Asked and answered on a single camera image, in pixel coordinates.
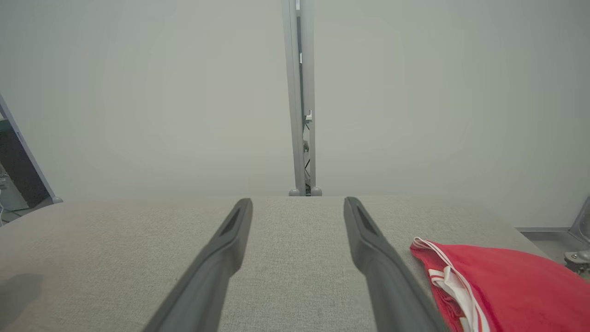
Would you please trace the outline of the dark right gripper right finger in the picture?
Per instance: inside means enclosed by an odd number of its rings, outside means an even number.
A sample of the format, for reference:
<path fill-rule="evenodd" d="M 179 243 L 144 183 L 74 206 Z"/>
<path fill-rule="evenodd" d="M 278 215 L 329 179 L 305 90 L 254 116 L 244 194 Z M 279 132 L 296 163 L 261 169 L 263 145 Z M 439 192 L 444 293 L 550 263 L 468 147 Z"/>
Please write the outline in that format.
<path fill-rule="evenodd" d="M 447 326 L 362 202 L 346 197 L 343 216 L 356 268 L 366 278 L 379 332 L 446 332 Z"/>

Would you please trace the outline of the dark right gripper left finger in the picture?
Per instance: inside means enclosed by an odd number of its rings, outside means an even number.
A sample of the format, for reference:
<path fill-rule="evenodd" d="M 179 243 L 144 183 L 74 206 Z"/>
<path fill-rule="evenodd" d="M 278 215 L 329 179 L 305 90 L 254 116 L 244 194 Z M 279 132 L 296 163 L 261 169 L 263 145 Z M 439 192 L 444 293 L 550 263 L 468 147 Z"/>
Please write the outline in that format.
<path fill-rule="evenodd" d="M 230 278 L 242 267 L 253 216 L 251 198 L 236 202 L 179 278 L 145 332 L 216 332 Z"/>

